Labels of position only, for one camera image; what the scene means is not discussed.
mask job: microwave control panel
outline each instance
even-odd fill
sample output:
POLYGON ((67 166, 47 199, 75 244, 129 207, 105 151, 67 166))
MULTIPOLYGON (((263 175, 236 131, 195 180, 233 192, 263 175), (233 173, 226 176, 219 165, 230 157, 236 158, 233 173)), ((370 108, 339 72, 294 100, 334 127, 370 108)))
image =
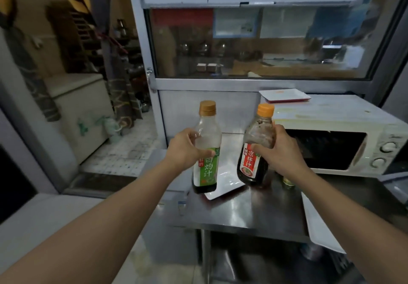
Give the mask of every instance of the microwave control panel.
POLYGON ((378 140, 370 168, 384 173, 408 140, 408 132, 384 132, 378 140))

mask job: door handle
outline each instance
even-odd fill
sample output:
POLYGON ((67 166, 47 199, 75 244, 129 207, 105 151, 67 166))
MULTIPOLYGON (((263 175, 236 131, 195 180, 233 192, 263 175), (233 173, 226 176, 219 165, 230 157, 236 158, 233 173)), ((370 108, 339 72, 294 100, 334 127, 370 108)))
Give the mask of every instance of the door handle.
POLYGON ((153 79, 151 76, 152 74, 153 74, 153 69, 151 67, 148 67, 146 69, 147 85, 149 86, 149 88, 152 90, 153 93, 156 93, 157 89, 152 86, 152 81, 151 81, 153 79))

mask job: green label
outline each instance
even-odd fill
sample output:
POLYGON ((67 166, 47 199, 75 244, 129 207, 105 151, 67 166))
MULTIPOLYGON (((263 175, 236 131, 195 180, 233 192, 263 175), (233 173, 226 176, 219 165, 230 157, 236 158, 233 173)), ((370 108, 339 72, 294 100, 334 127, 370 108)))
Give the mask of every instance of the green label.
POLYGON ((200 186, 217 183, 217 168, 220 148, 209 148, 208 150, 215 151, 215 156, 213 158, 201 158, 198 161, 198 167, 200 167, 200 186))

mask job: person's left hand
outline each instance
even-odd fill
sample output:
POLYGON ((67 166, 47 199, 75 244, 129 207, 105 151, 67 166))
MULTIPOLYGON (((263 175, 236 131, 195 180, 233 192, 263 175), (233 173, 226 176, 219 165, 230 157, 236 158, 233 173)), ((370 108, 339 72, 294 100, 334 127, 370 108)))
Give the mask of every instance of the person's left hand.
POLYGON ((197 149, 194 146, 198 133, 191 128, 179 132, 170 140, 165 159, 175 165, 180 171, 193 166, 201 158, 215 156, 213 150, 197 149))

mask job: hand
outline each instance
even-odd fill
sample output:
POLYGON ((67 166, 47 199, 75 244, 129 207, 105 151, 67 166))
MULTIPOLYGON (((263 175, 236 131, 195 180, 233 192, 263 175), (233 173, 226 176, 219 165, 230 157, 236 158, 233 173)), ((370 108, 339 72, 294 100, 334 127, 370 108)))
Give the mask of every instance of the hand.
POLYGON ((179 132, 170 140, 166 153, 166 160, 180 171, 192 167, 201 158, 210 158, 215 156, 213 150, 197 149, 194 146, 198 133, 191 128, 186 128, 179 132))
POLYGON ((290 137, 282 125, 276 125, 276 143, 273 149, 252 145, 252 150, 262 156, 279 174, 296 181, 307 173, 307 167, 296 139, 290 137))

